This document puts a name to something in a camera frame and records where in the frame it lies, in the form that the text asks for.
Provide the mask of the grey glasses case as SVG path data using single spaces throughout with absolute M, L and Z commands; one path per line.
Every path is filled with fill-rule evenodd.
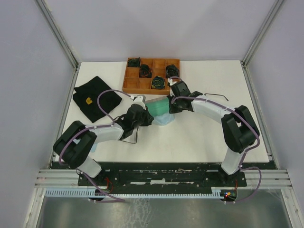
M 148 100 L 145 102 L 145 106 L 152 117 L 168 114 L 170 111 L 170 104 L 167 96 Z

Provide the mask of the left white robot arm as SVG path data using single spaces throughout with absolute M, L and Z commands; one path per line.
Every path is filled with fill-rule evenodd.
M 87 126 L 81 121 L 74 121 L 54 143 L 53 151 L 59 156 L 59 162 L 85 173 L 94 185 L 101 185 L 105 173 L 98 162 L 89 157 L 93 145 L 122 141 L 130 137 L 135 129 L 150 126 L 153 120 L 147 109 L 133 104 L 126 114 L 114 119 L 113 124 Z

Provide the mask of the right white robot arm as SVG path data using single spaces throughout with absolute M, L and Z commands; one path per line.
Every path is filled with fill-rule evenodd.
M 241 170 L 246 154 L 260 145 L 260 132 L 251 112 L 244 105 L 230 108 L 198 91 L 192 93 L 183 81 L 177 82 L 170 78 L 168 87 L 170 114 L 187 110 L 221 124 L 228 149 L 220 165 L 218 181 L 224 186 L 230 185 L 235 181 L 235 173 Z

